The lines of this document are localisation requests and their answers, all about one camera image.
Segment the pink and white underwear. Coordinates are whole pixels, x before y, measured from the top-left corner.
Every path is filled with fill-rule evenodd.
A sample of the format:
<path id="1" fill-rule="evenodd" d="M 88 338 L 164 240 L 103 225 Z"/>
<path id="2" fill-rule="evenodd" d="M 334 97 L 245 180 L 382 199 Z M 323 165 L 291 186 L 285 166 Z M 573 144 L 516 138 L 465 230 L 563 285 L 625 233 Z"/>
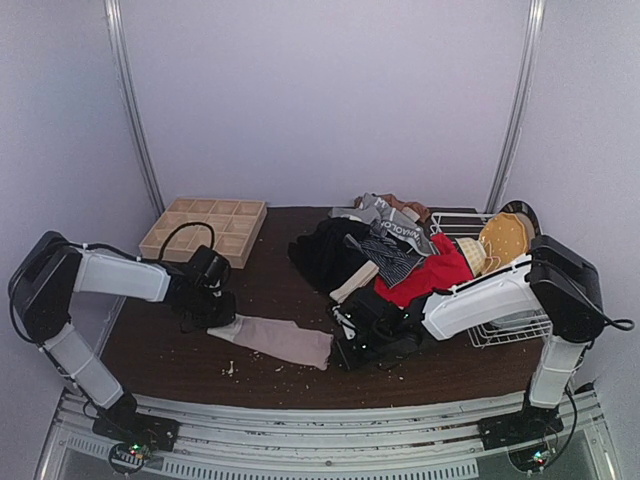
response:
<path id="1" fill-rule="evenodd" d="M 237 314 L 224 327 L 208 328 L 210 336 L 292 364 L 325 371 L 333 336 L 299 327 L 294 321 Z"/>

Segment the red underwear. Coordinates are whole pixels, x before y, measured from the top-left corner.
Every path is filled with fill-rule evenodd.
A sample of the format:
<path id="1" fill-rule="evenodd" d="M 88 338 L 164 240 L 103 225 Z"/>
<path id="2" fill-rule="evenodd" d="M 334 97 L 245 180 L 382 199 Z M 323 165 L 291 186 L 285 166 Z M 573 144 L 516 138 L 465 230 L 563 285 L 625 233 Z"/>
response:
<path id="1" fill-rule="evenodd" d="M 424 261 L 422 267 L 414 269 L 403 281 L 389 288 L 378 277 L 374 291 L 384 300 L 400 308 L 408 307 L 412 300 L 432 293 L 434 290 L 447 290 L 474 279 L 474 275 L 465 257 L 458 251 L 454 242 L 445 234 L 431 237 L 438 250 Z"/>

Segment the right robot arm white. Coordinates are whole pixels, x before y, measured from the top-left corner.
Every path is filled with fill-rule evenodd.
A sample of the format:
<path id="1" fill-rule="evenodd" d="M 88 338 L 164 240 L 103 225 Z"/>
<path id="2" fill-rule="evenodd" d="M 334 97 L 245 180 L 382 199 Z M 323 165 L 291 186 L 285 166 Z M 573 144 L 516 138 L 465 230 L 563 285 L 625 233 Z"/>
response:
<path id="1" fill-rule="evenodd" d="M 538 333 L 544 347 L 526 394 L 538 410 L 555 409 L 585 349 L 603 332 L 606 316 L 596 267 L 549 235 L 496 271 L 399 307 L 363 287 L 331 309 L 343 334 L 333 355 L 346 370 L 389 356 L 406 356 L 476 327 L 509 342 Z"/>

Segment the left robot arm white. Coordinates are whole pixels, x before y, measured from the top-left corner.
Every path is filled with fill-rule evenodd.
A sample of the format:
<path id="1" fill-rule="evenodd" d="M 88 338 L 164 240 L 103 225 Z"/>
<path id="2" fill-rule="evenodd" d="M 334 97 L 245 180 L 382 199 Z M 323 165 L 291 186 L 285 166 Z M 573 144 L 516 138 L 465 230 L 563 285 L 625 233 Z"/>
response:
<path id="1" fill-rule="evenodd" d="M 163 304 L 196 329 L 230 325 L 236 300 L 226 290 L 231 266 L 205 245 L 185 262 L 146 259 L 101 243 L 78 244 L 46 232 L 12 274 L 8 306 L 24 341 L 37 346 L 101 412 L 135 402 L 72 323 L 83 294 Z"/>

